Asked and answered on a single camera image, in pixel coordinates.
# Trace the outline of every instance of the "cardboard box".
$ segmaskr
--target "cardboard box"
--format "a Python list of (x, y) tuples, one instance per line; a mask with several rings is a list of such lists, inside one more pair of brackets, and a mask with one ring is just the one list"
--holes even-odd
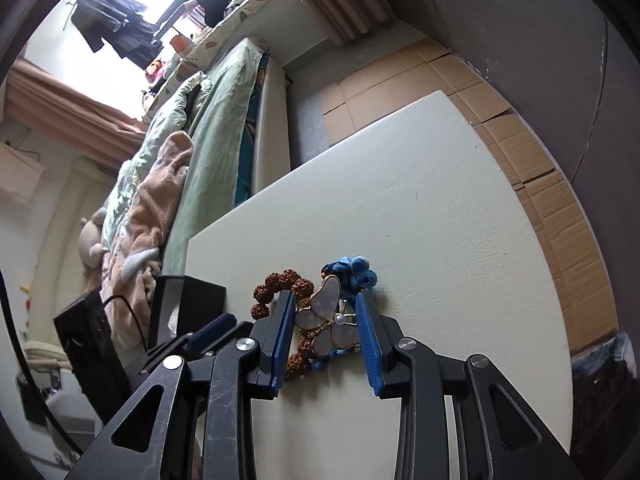
[(609, 279), (569, 183), (511, 105), (431, 38), (321, 92), (329, 145), (436, 90), (445, 92), (474, 127), (520, 200), (556, 286), (571, 354), (615, 332)]

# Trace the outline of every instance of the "plush toy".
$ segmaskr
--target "plush toy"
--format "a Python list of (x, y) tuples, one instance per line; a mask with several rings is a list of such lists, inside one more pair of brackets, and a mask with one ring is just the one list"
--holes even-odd
[(86, 218), (80, 220), (82, 231), (80, 231), (80, 237), (78, 238), (78, 252), (82, 263), (90, 269), (96, 269), (102, 263), (104, 251), (102, 250), (100, 238), (102, 236), (102, 224), (106, 215), (107, 210), (101, 207), (93, 214), (90, 220), (87, 221)]

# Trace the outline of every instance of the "blue gripper pad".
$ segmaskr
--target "blue gripper pad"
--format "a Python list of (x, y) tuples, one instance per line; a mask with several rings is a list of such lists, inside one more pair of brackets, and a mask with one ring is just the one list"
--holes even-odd
[(369, 385), (373, 393), (380, 396), (385, 383), (382, 379), (382, 351), (373, 329), (373, 322), (369, 315), (367, 303), (362, 294), (356, 297), (356, 322), (358, 324), (358, 336), (360, 337), (360, 351), (364, 358), (364, 365), (369, 378)]
[(289, 294), (287, 306), (285, 307), (282, 322), (280, 323), (278, 341), (273, 350), (273, 357), (271, 358), (271, 393), (274, 396), (278, 395), (278, 391), (284, 384), (284, 375), (287, 372), (289, 348), (291, 346), (291, 338), (293, 337), (293, 314), (295, 311), (296, 300), (293, 294)]
[(223, 312), (191, 336), (188, 345), (189, 350), (202, 352), (206, 347), (229, 332), (237, 323), (238, 320), (236, 316), (228, 312)]

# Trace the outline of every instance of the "pink blanket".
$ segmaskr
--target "pink blanket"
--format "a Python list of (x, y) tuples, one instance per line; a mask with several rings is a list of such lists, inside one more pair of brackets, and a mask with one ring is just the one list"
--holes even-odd
[[(193, 143), (184, 132), (171, 134), (158, 160), (140, 183), (126, 216), (126, 229), (116, 234), (113, 251), (103, 259), (102, 300), (121, 294), (129, 301), (145, 338), (160, 271), (160, 248), (166, 242), (180, 203), (182, 187), (193, 154)], [(140, 342), (135, 320), (125, 303), (116, 299), (105, 307), (111, 338), (125, 348)]]

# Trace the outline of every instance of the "white table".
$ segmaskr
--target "white table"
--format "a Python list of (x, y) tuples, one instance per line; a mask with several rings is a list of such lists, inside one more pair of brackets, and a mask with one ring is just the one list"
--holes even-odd
[[(215, 222), (191, 241), (186, 272), (225, 285), (227, 311), (250, 319), (270, 272), (293, 268), (319, 285), (322, 265), (358, 254), (378, 273), (380, 310), (405, 335), (439, 354), (489, 356), (568, 449), (569, 352), (545, 257), (494, 158), (442, 92)], [(254, 401), (258, 478), (389, 480), (398, 427), (399, 401), (373, 396), (361, 356), (339, 358), (275, 401)]]

